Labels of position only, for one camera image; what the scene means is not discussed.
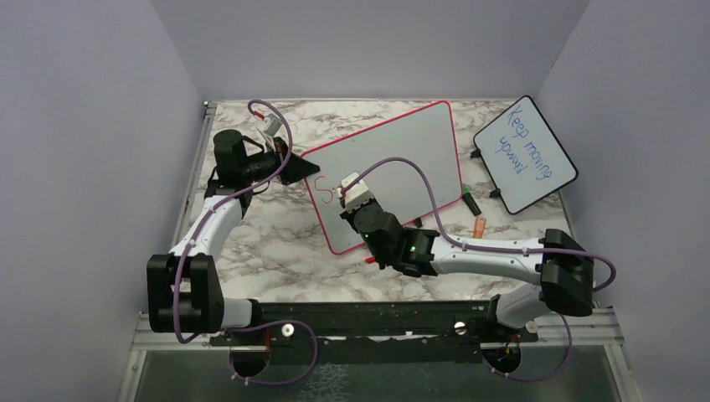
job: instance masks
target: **gray wall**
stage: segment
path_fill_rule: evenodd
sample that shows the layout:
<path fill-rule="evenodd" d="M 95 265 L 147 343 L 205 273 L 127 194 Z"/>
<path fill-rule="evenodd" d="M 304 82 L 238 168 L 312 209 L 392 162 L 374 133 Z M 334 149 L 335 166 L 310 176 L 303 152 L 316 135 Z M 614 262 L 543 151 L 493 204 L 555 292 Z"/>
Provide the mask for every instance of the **gray wall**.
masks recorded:
<path fill-rule="evenodd" d="M 152 0 L 210 100 L 536 93 L 589 0 Z"/>
<path fill-rule="evenodd" d="M 538 96 L 579 168 L 576 234 L 619 268 L 601 297 L 648 401 L 707 400 L 708 16 L 706 0 L 594 0 Z"/>
<path fill-rule="evenodd" d="M 0 399 L 113 400 L 201 97 L 147 0 L 0 13 Z"/>

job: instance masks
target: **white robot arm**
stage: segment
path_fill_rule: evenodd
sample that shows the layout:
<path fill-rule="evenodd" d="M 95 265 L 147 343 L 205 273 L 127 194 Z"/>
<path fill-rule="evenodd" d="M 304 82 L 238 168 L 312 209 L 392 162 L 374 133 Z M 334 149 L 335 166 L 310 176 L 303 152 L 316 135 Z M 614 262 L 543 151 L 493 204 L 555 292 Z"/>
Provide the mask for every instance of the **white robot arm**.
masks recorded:
<path fill-rule="evenodd" d="M 268 149 L 236 130 L 224 130 L 214 136 L 217 166 L 208 181 L 202 212 L 167 254 L 154 255 L 147 263 L 148 315 L 154 332 L 175 332 L 175 292 L 179 292 L 177 310 L 184 332 L 214 333 L 226 327 L 247 327 L 258 313 L 254 309 L 256 301 L 222 296 L 214 262 L 255 194 L 246 189 L 275 174 L 285 160 L 286 143 L 275 136 L 280 120 L 276 116 L 266 120 L 262 134 Z M 247 155 L 245 142 L 259 147 L 260 152 Z M 281 184 L 289 185 L 319 171 L 317 165 L 291 154 L 277 178 Z M 179 266 L 182 278 L 190 280 L 189 291 L 174 288 L 179 287 L 174 285 Z"/>
<path fill-rule="evenodd" d="M 345 188 L 357 173 L 344 178 Z M 341 197 L 345 219 L 362 237 L 383 269 L 392 266 L 407 276 L 438 276 L 470 273 L 505 276 L 526 284 L 491 300 L 491 319 L 509 328 L 522 328 L 528 321 L 551 311 L 583 317 L 592 313 L 594 263 L 585 257 L 554 253 L 529 254 L 546 248 L 583 250 L 560 230 L 548 229 L 542 239 L 480 240 L 455 237 L 457 246 L 436 230 L 403 227 L 378 204 L 367 185 L 360 181 Z M 473 250 L 514 250 L 490 252 Z"/>

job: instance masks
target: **marker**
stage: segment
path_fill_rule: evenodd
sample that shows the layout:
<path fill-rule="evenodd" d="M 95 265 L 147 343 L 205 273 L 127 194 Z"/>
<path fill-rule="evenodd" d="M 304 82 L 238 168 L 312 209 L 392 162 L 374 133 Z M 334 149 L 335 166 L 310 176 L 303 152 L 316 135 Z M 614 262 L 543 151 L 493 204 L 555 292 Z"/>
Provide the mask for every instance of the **marker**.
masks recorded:
<path fill-rule="evenodd" d="M 483 230 L 486 228 L 486 218 L 476 216 L 476 223 L 473 224 L 473 238 L 483 239 Z"/>
<path fill-rule="evenodd" d="M 462 198 L 464 199 L 464 202 L 466 203 L 468 209 L 470 209 L 473 213 L 473 216 L 478 216 L 481 214 L 481 209 L 478 208 L 478 204 L 476 204 L 476 201 L 473 199 L 473 196 L 471 195 L 471 193 L 469 193 L 468 186 L 464 186 L 464 195 Z"/>

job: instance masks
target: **small whiteboard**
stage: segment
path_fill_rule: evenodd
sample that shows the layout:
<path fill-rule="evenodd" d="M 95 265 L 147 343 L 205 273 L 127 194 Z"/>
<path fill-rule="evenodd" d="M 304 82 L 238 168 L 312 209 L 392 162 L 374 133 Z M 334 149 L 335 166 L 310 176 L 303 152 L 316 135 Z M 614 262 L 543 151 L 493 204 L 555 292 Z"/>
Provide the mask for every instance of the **small whiteboard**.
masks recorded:
<path fill-rule="evenodd" d="M 483 127 L 473 143 L 510 214 L 535 204 L 579 174 L 527 95 Z"/>
<path fill-rule="evenodd" d="M 445 100 L 338 138 L 301 156 L 321 168 L 306 178 L 306 186 L 333 254 L 363 244 L 360 235 L 340 217 L 342 207 L 335 187 L 351 173 L 361 173 L 386 157 L 405 157 L 416 163 L 429 180 L 439 209 L 461 197 L 454 122 L 451 105 Z M 382 208 L 402 224 L 432 212 L 424 182 L 410 165 L 386 163 L 364 182 Z"/>

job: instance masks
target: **white marble surface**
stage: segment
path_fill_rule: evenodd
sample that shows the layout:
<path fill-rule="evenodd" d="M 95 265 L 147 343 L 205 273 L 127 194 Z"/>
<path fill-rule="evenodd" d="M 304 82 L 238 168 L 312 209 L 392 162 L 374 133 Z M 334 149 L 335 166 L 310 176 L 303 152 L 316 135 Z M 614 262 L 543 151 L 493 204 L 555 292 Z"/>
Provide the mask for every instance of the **white marble surface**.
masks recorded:
<path fill-rule="evenodd" d="M 289 100 L 277 101 L 291 124 L 294 152 L 345 136 L 396 117 L 431 100 Z M 489 199 L 492 182 L 480 160 L 471 160 L 471 139 L 487 122 L 503 112 L 511 100 L 457 100 L 451 105 L 464 184 L 487 219 L 485 239 L 526 239 L 542 236 L 546 228 L 569 231 L 562 205 L 553 194 L 518 215 L 509 215 L 500 200 Z M 234 128 L 259 139 L 258 120 L 246 110 L 245 101 L 222 102 L 211 135 Z M 265 108 L 257 110 L 267 112 Z M 213 143 L 200 173 L 198 196 L 191 221 L 203 206 L 203 192 L 214 167 Z M 471 236 L 474 217 L 463 201 L 441 212 L 446 230 Z M 425 228 L 435 228 L 432 217 Z M 453 274 L 411 278 L 397 271 L 381 271 L 366 264 L 367 249 L 333 255 L 318 224 L 316 212 L 303 182 L 270 189 L 252 199 L 249 211 L 232 233 L 217 260 L 225 297 L 250 297 L 263 302 L 392 302 L 468 300 L 508 292 L 520 282 L 495 276 Z"/>

